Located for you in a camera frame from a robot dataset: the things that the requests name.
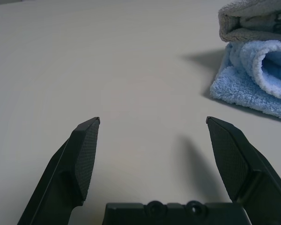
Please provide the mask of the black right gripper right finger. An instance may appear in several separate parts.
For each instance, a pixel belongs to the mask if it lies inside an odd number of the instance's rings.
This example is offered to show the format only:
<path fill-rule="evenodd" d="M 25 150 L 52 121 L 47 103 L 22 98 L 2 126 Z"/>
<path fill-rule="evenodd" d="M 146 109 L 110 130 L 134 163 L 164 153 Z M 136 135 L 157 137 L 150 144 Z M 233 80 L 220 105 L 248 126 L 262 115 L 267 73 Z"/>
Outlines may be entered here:
<path fill-rule="evenodd" d="M 234 125 L 207 117 L 215 162 L 229 198 L 253 225 L 281 225 L 281 178 Z"/>

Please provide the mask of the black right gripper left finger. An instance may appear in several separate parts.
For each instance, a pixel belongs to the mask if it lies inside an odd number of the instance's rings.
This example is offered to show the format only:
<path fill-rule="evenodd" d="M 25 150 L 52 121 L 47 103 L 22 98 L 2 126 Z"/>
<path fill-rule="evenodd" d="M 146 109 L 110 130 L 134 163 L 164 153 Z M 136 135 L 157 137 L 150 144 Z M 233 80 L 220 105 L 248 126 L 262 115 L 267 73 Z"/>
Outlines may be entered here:
<path fill-rule="evenodd" d="M 87 198 L 92 177 L 99 117 L 79 124 L 50 159 L 18 224 L 67 225 Z"/>

